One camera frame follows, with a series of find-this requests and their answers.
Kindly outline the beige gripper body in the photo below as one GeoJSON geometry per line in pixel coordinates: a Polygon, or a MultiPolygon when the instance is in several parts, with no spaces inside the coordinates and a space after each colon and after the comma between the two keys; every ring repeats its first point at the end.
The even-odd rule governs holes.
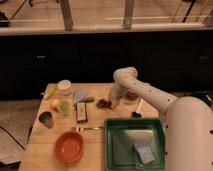
{"type": "Polygon", "coordinates": [[[109,92],[109,99],[112,103],[118,104],[123,97],[124,88],[118,84],[114,83],[109,92]]]}

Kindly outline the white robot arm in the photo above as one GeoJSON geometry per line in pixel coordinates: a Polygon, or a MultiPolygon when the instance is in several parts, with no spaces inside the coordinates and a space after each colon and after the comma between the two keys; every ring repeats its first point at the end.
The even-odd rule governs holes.
{"type": "Polygon", "coordinates": [[[213,111],[202,100],[164,92],[137,79],[134,67],[117,69],[109,97],[117,106],[125,89],[165,117],[165,171],[213,171],[213,111]]]}

